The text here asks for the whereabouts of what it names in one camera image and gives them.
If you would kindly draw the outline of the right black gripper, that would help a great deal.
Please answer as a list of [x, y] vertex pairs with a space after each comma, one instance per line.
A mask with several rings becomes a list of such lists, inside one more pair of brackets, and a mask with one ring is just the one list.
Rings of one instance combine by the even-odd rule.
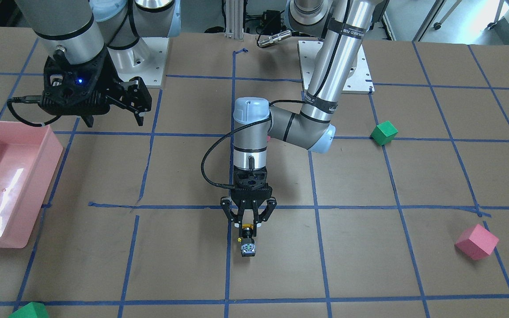
[[107, 47], [90, 61], [71, 64], [65, 52], [55, 50], [45, 62], [44, 90], [39, 106], [55, 116], [79, 116], [88, 128], [94, 125], [93, 115], [109, 112], [111, 105], [130, 111], [138, 126], [152, 108], [152, 98], [142, 78], [122, 81]]

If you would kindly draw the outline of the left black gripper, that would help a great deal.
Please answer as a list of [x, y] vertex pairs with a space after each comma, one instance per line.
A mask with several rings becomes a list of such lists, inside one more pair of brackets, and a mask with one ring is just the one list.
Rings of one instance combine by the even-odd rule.
[[277, 205], [276, 199], [271, 195], [272, 188], [266, 182], [267, 168], [240, 169], [233, 167], [233, 186], [230, 201], [238, 207], [233, 212], [228, 198], [223, 197], [221, 207], [229, 221], [240, 229], [243, 224], [245, 210], [253, 211], [253, 228], [257, 229], [262, 222], [267, 221]]

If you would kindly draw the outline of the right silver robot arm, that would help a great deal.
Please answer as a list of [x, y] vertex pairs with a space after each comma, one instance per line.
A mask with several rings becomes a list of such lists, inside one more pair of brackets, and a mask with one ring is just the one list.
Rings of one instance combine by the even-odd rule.
[[92, 127], [111, 106], [129, 111], [139, 126], [152, 110], [143, 74], [154, 70], [145, 38], [172, 38], [181, 30], [178, 0], [18, 0], [48, 52], [44, 90], [8, 99], [18, 121], [44, 127], [78, 116]]

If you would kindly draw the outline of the green cube near left arm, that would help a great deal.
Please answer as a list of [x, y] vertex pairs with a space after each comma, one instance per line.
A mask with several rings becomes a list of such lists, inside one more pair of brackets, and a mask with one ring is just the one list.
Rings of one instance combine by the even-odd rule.
[[398, 129], [390, 121], [384, 121], [376, 125], [370, 137], [374, 139], [379, 146], [383, 146], [390, 143], [398, 132]]

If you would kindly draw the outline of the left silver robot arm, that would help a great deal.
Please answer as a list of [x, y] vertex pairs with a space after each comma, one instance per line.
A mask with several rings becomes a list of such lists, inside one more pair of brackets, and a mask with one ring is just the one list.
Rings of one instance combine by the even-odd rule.
[[233, 182], [220, 184], [230, 191], [221, 199], [228, 221], [240, 230], [256, 231], [277, 205], [267, 183], [267, 138], [303, 149], [328, 151], [335, 133], [331, 117], [338, 107], [343, 85], [355, 66], [362, 39], [373, 22], [378, 0], [289, 0], [288, 27], [323, 39], [309, 85], [294, 113], [277, 107], [279, 100], [244, 97], [233, 111]]

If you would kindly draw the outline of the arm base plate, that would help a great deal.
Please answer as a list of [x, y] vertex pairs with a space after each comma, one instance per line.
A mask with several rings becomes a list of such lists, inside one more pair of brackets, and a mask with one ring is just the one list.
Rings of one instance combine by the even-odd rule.
[[108, 50], [118, 76], [123, 81], [138, 76], [148, 88], [161, 88], [169, 43], [169, 38], [140, 38], [132, 48]]
[[[321, 50], [323, 42], [299, 40], [298, 53], [304, 90], [307, 90], [314, 74], [317, 53]], [[370, 75], [364, 47], [359, 48], [357, 58], [350, 68], [348, 78], [343, 85], [342, 93], [368, 94], [374, 92], [374, 84]]]

